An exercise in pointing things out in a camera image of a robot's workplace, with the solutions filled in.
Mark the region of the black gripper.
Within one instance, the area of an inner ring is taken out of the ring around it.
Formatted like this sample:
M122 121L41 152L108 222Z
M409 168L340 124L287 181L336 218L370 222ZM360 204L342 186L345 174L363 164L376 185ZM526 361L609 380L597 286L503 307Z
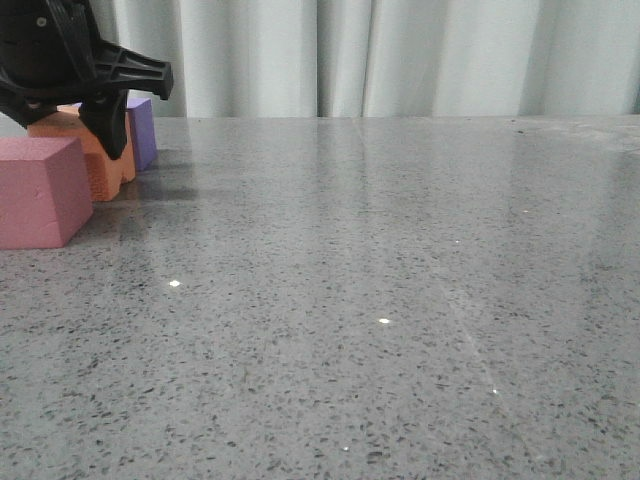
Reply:
M3 1L1 112L27 127L65 100L81 102L80 120L119 159L127 145L127 90L168 100L174 79L169 62L100 41L88 1ZM119 91L90 91L96 77Z

